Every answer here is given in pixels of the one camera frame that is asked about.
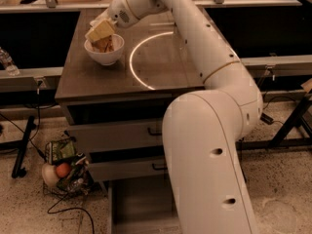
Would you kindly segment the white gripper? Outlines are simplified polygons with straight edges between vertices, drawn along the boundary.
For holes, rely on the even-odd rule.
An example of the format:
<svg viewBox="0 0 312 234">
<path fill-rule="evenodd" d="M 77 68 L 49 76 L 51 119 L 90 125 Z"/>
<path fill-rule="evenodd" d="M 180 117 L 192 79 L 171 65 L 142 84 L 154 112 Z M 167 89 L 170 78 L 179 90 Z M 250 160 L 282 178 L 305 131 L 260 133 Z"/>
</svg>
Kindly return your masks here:
<svg viewBox="0 0 312 234">
<path fill-rule="evenodd" d="M 109 37 L 115 33 L 115 22 L 120 27 L 130 27 L 132 15 L 126 0 L 113 0 L 107 11 L 102 12 L 95 19 L 90 21 L 90 29 L 85 38 L 91 43 Z"/>
</svg>

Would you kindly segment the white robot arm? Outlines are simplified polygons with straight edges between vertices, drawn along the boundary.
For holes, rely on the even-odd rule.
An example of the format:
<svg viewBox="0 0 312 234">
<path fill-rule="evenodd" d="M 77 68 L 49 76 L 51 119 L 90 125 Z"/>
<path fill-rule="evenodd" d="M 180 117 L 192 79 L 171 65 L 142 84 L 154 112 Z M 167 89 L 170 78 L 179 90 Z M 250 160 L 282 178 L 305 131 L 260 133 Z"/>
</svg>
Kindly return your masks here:
<svg viewBox="0 0 312 234">
<path fill-rule="evenodd" d="M 162 140 L 183 234 L 258 234 L 236 151 L 260 119 L 253 77 L 192 0 L 112 0 L 97 21 L 129 27 L 169 10 L 204 85 L 176 98 Z"/>
</svg>

